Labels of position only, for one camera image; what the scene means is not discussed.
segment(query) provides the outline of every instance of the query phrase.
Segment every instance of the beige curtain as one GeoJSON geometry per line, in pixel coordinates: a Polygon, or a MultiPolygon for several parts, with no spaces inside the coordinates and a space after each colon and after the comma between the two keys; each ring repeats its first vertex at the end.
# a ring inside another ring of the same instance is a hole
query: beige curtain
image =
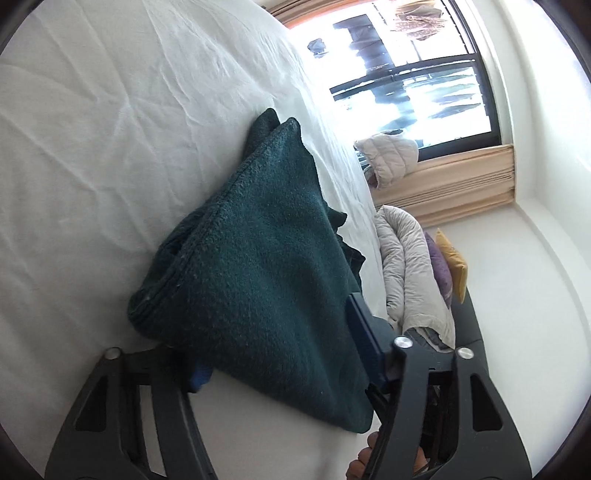
{"type": "Polygon", "coordinates": [[[287,0],[267,8],[267,11],[286,27],[291,28],[318,15],[370,1],[372,0],[287,0]]]}
{"type": "Polygon", "coordinates": [[[394,205],[424,227],[456,220],[515,200],[512,145],[420,162],[386,189],[372,189],[376,207],[394,205]]]}

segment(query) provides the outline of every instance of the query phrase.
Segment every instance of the dark green fabric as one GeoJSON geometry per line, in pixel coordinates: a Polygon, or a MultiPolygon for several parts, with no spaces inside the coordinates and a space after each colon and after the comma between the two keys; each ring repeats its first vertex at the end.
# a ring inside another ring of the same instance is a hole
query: dark green fabric
{"type": "Polygon", "coordinates": [[[273,110],[220,192],[160,246],[128,315],[143,335],[317,419],[365,432],[372,409],[345,320],[363,256],[336,229],[300,126],[273,110]]]}

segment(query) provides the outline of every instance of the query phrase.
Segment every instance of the white bed sheet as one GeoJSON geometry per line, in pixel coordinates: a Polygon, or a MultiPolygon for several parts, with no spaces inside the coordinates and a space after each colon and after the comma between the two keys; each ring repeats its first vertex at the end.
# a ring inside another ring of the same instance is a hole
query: white bed sheet
{"type": "MultiPolygon", "coordinates": [[[[0,56],[0,421],[40,472],[102,351],[151,346],[128,298],[268,107],[300,121],[385,317],[371,197],[304,64],[250,0],[44,0],[0,56]]],[[[221,480],[344,478],[364,444],[220,372],[192,402],[221,480]]]]}

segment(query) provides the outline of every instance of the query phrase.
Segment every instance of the purple pillow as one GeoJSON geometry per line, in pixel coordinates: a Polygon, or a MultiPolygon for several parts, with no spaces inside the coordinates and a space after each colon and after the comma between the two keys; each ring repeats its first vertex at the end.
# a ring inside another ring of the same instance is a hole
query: purple pillow
{"type": "Polygon", "coordinates": [[[449,271],[445,257],[441,253],[441,250],[439,250],[435,240],[431,238],[431,235],[429,235],[427,231],[423,230],[423,233],[425,234],[425,240],[427,241],[427,247],[429,248],[433,276],[439,287],[439,292],[441,292],[441,296],[445,301],[445,305],[449,308],[452,305],[453,295],[452,273],[449,271]]]}

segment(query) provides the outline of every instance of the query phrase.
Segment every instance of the metal screw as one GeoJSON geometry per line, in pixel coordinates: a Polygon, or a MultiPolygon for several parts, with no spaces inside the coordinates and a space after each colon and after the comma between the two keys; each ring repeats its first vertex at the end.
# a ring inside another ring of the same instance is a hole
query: metal screw
{"type": "Polygon", "coordinates": [[[474,352],[466,346],[457,349],[457,354],[461,356],[464,360],[471,360],[474,358],[474,352]]]}
{"type": "Polygon", "coordinates": [[[113,348],[109,348],[106,352],[105,352],[105,358],[107,360],[115,360],[116,358],[119,358],[121,356],[121,348],[117,348],[117,347],[113,347],[113,348]]]}
{"type": "Polygon", "coordinates": [[[408,337],[396,337],[394,343],[400,348],[411,348],[413,346],[413,341],[408,337]]]}

